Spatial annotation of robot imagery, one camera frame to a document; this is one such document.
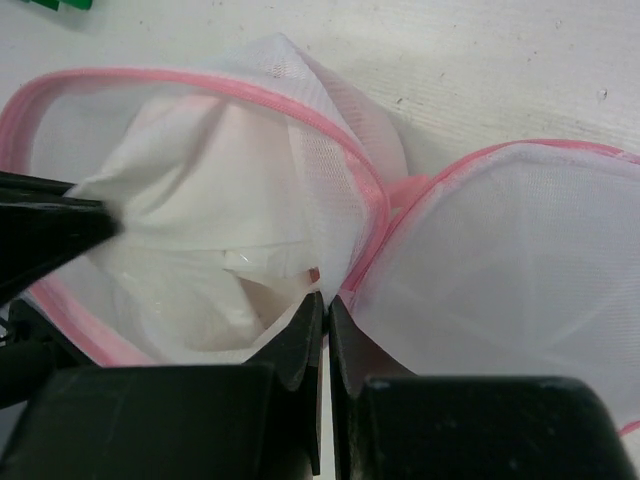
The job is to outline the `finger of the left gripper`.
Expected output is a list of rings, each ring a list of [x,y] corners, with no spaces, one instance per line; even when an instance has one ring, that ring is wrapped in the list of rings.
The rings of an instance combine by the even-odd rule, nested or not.
[[[119,222],[96,200],[68,197],[65,182],[1,174],[1,303],[114,237]]]

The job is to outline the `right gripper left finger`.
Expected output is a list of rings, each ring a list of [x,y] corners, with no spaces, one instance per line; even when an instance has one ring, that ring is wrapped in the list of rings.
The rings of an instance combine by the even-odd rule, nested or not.
[[[1,451],[5,479],[310,479],[320,471],[323,300],[246,362],[49,377]]]

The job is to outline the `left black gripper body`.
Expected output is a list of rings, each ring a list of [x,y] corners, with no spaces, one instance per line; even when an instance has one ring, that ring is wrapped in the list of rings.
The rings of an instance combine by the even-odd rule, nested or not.
[[[58,370],[95,365],[26,299],[9,304],[1,328],[2,409],[29,400]]]

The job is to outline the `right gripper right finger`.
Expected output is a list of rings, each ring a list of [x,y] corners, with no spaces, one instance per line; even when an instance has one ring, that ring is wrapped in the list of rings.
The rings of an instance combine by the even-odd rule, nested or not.
[[[634,465],[584,383],[420,376],[371,340],[341,299],[326,317],[340,479],[631,479]]]

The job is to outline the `pink white bra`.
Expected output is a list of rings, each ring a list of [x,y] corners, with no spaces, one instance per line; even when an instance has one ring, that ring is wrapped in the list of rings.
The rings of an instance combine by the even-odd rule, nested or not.
[[[74,193],[120,222],[91,260],[124,294],[120,330],[157,360],[251,354],[312,288],[318,261],[277,113],[204,94],[152,98]]]

